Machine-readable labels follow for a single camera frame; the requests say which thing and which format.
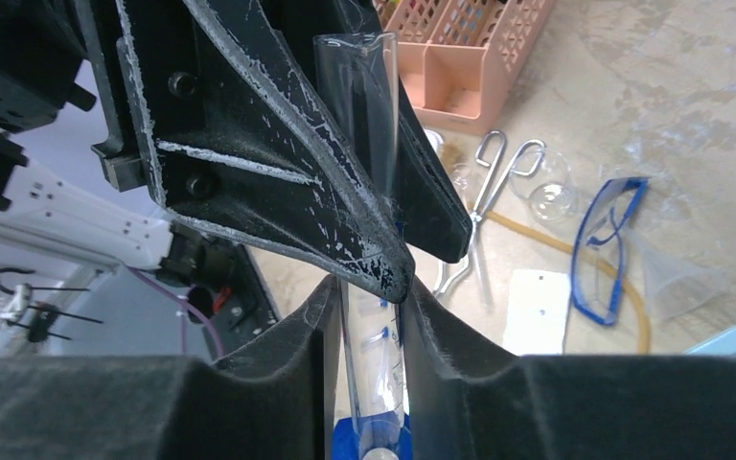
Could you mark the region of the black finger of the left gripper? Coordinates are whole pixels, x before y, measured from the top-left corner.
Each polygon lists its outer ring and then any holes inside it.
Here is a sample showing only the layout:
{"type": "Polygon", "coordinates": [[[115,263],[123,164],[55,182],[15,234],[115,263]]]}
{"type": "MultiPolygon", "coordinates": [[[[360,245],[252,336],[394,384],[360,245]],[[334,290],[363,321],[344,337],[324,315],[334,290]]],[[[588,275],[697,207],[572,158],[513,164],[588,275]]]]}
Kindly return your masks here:
{"type": "Polygon", "coordinates": [[[120,1],[120,54],[149,191],[194,229],[392,302],[414,262],[258,1],[120,1]]]}

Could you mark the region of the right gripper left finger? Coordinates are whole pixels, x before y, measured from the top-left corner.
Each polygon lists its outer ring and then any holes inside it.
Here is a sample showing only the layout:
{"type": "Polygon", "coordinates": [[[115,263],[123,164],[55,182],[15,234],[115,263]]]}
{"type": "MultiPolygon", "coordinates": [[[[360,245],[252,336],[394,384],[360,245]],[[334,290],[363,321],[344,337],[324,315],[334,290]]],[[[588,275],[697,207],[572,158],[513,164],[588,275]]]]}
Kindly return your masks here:
{"type": "Polygon", "coordinates": [[[340,284],[207,364],[188,356],[0,357],[0,459],[327,459],[340,284]]]}

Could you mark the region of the blue safety glasses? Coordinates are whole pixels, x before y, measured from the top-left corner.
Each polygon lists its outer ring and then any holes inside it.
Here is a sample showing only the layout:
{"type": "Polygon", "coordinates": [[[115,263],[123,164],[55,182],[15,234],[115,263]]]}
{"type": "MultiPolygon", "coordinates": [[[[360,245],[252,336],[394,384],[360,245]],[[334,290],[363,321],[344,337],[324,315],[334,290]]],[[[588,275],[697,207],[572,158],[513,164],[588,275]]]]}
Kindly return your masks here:
{"type": "Polygon", "coordinates": [[[647,176],[607,180],[579,225],[569,272],[572,306],[602,326],[617,321],[627,265],[626,229],[649,185],[647,176]]]}

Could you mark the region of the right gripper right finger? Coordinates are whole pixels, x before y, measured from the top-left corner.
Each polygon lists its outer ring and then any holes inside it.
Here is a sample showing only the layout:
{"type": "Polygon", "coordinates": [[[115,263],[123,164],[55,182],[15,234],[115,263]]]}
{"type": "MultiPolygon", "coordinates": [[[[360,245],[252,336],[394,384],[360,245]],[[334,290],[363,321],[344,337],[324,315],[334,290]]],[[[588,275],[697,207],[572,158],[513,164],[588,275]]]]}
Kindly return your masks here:
{"type": "Polygon", "coordinates": [[[736,459],[736,358],[516,356],[419,282],[402,318],[417,459],[736,459]]]}

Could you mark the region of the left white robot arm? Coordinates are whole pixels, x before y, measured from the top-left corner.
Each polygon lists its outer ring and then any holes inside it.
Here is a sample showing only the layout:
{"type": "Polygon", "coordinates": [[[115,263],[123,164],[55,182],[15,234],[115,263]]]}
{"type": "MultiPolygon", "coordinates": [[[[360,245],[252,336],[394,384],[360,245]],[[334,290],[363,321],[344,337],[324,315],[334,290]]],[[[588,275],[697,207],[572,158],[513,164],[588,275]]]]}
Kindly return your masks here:
{"type": "Polygon", "coordinates": [[[410,248],[455,263],[472,230],[388,40],[369,1],[0,1],[0,225],[214,287],[218,237],[400,302],[410,248]],[[172,223],[14,142],[67,104],[102,107],[104,177],[172,223]]]}

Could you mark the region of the metal crucible tongs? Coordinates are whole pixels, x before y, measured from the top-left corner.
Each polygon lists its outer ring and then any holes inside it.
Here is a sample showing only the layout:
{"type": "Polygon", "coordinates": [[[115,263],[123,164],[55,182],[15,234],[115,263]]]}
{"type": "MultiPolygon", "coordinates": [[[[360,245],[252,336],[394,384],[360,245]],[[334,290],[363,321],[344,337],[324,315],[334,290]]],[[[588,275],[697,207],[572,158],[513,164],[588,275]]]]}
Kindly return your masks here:
{"type": "Polygon", "coordinates": [[[537,171],[537,165],[527,170],[517,170],[516,162],[528,150],[541,150],[546,144],[540,139],[529,139],[517,148],[509,161],[505,161],[507,146],[507,136],[496,129],[481,138],[472,157],[454,143],[443,139],[439,141],[438,153],[442,166],[449,173],[454,188],[468,209],[472,235],[468,253],[461,259],[455,272],[450,271],[450,264],[439,263],[437,279],[432,290],[432,294],[438,300],[446,299],[461,281],[473,274],[480,289],[483,305],[488,309],[493,305],[489,276],[481,254],[481,226],[512,174],[529,177],[537,171]]]}

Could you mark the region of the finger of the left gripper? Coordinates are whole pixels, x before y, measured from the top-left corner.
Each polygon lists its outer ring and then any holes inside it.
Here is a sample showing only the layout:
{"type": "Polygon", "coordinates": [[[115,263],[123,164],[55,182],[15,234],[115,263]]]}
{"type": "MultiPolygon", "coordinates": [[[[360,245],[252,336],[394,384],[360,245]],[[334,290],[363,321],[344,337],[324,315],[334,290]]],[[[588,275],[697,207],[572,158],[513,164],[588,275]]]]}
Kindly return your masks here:
{"type": "MultiPolygon", "coordinates": [[[[370,1],[273,0],[262,3],[271,26],[280,31],[288,47],[314,83],[315,90],[337,125],[356,145],[365,171],[375,174],[378,162],[367,146],[370,125],[390,121],[384,102],[390,85],[368,89],[363,79],[347,86],[334,83],[334,69],[314,51],[312,42],[323,35],[377,35],[380,17],[370,1]]],[[[471,220],[453,191],[436,154],[426,138],[403,88],[398,104],[397,153],[393,161],[394,217],[405,241],[449,263],[464,256],[471,238],[471,220]]]]}

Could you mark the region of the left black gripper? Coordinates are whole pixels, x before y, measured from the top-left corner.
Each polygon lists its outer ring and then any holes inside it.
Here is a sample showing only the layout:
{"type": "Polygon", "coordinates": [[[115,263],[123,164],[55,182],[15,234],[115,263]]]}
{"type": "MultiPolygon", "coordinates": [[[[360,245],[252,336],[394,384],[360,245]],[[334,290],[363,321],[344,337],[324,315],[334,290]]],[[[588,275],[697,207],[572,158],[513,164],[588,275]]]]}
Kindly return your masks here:
{"type": "Polygon", "coordinates": [[[0,129],[51,124],[70,104],[103,110],[107,137],[93,145],[118,191],[146,184],[131,120],[121,27],[113,1],[0,1],[0,129]]]}

